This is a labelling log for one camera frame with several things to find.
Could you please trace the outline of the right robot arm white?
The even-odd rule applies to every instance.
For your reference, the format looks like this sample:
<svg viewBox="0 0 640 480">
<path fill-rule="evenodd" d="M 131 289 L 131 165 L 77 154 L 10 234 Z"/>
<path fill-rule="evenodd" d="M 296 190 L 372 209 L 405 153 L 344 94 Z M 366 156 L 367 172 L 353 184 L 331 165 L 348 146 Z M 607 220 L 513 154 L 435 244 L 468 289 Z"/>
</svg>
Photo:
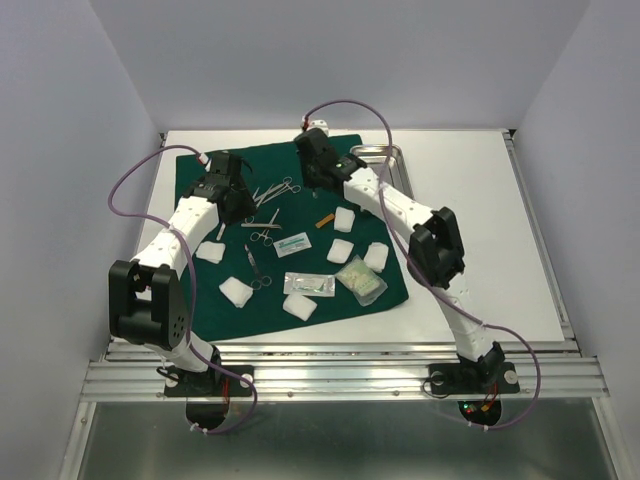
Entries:
<svg viewBox="0 0 640 480">
<path fill-rule="evenodd" d="M 305 187 L 333 192 L 385 221 L 393 237 L 408 248 L 408 271 L 430 289 L 453 334 L 461 381 L 472 390 L 491 384 L 504 353 L 483 323 L 471 317 L 464 247 L 454 212 L 419 204 L 361 158 L 339 155 L 319 128 L 299 134 L 294 145 Z"/>
</svg>

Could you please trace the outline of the orange capped blade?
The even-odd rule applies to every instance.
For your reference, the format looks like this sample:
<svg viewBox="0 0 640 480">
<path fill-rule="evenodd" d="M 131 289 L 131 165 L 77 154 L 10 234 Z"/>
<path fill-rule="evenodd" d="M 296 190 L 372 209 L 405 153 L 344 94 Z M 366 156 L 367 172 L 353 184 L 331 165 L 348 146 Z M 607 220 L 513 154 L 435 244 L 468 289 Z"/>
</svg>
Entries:
<svg viewBox="0 0 640 480">
<path fill-rule="evenodd" d="M 317 229 L 321 229 L 324 226 L 326 226 L 327 224 L 329 224 L 330 222 L 332 222 L 335 219 L 335 214 L 331 213 L 329 215 L 327 215 L 326 217 L 324 217 L 323 219 L 319 220 L 316 224 L 315 227 Z"/>
</svg>

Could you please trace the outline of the thin clear-capped needle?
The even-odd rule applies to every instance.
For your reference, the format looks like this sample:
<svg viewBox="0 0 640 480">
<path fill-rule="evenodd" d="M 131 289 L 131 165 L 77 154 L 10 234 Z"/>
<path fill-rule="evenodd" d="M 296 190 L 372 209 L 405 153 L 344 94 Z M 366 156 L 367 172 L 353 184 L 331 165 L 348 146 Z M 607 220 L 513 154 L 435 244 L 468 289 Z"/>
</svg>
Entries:
<svg viewBox="0 0 640 480">
<path fill-rule="evenodd" d="M 224 231 L 225 231 L 225 228 L 226 228 L 226 224 L 225 224 L 225 223 L 222 223 L 222 224 L 221 224 L 221 226 L 220 226 L 220 229 L 219 229 L 219 231 L 218 231 L 218 233 L 217 233 L 217 236 L 216 236 L 216 240 L 217 240 L 217 241 L 219 241 L 219 240 L 222 238 L 223 233 L 224 233 Z"/>
</svg>

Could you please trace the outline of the steel hemostat forceps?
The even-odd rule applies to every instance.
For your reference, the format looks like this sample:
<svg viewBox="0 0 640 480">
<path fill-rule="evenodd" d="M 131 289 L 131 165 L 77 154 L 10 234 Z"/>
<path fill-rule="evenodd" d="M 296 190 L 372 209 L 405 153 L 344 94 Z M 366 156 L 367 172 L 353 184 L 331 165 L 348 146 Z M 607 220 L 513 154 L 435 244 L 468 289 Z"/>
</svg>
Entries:
<svg viewBox="0 0 640 480">
<path fill-rule="evenodd" d="M 264 246 L 271 246 L 274 240 L 269 236 L 269 232 L 267 230 L 263 230 L 262 232 L 253 232 L 250 235 L 250 240 L 252 242 L 262 242 Z"/>
<path fill-rule="evenodd" d="M 277 196 L 283 194 L 283 193 L 292 193 L 292 194 L 297 194 L 301 191 L 302 187 L 298 184 L 296 184 L 293 180 L 292 177 L 287 176 L 284 177 L 282 179 L 282 182 L 284 184 L 284 188 L 279 191 L 278 193 L 276 193 L 275 195 L 271 196 L 270 198 L 268 198 L 264 203 L 269 202 L 270 200 L 273 200 L 274 198 L 276 198 Z"/>
</svg>

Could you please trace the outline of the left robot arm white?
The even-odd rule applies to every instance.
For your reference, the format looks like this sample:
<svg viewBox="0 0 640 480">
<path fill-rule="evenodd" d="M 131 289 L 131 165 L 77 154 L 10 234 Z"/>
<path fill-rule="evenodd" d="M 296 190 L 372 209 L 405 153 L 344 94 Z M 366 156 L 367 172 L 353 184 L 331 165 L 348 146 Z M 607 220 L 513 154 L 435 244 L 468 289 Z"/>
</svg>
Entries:
<svg viewBox="0 0 640 480">
<path fill-rule="evenodd" d="M 193 255 L 219 223 L 231 225 L 257 211 L 242 176 L 247 162 L 227 151 L 198 153 L 204 172 L 176 202 L 171 217 L 147 215 L 161 227 L 132 259 L 117 260 L 108 273 L 112 336 L 156 352 L 182 371 L 199 393 L 215 392 L 224 372 L 216 347 L 192 331 L 196 295 L 181 286 L 196 279 Z"/>
</svg>

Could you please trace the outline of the stainless steel tray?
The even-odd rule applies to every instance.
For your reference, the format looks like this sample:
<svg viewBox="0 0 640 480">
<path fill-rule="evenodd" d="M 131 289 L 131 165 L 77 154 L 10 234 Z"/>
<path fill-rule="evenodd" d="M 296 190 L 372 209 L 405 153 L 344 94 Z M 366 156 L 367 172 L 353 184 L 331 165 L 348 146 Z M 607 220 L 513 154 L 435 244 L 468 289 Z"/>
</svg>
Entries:
<svg viewBox="0 0 640 480">
<path fill-rule="evenodd" d="M 350 154 L 362 159 L 378 176 L 385 175 L 385 181 L 405 196 L 413 199 L 414 193 L 401 148 L 395 144 L 391 149 L 383 144 L 361 144 L 353 146 Z"/>
</svg>

